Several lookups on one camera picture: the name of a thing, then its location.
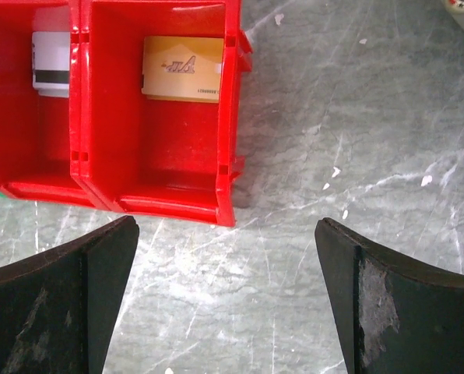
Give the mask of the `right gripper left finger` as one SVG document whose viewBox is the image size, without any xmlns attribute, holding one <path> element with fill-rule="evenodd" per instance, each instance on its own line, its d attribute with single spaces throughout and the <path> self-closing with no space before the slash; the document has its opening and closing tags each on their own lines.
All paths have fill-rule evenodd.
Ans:
<svg viewBox="0 0 464 374">
<path fill-rule="evenodd" d="M 101 373 L 138 239 L 123 216 L 0 267 L 0 373 Z"/>
</svg>

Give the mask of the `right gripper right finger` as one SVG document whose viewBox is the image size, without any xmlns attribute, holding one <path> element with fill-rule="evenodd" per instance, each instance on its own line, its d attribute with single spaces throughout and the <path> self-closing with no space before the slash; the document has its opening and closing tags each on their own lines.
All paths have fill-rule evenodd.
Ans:
<svg viewBox="0 0 464 374">
<path fill-rule="evenodd" d="M 347 372 L 464 373 L 464 275 L 328 217 L 315 241 Z"/>
</svg>

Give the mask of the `red plastic bin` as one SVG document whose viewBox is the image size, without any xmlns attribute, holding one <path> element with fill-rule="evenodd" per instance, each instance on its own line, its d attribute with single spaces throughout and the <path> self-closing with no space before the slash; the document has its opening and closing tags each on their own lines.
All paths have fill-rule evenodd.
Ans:
<svg viewBox="0 0 464 374">
<path fill-rule="evenodd" d="M 9 198 L 92 207 L 70 175 L 79 116 L 79 1 L 0 1 L 0 193 Z M 33 87 L 35 32 L 64 32 L 72 97 Z"/>
<path fill-rule="evenodd" d="M 216 103 L 142 93 L 146 37 L 223 42 Z M 70 173 L 95 205 L 232 227 L 241 75 L 251 44 L 239 1 L 82 1 L 72 35 Z"/>
</svg>

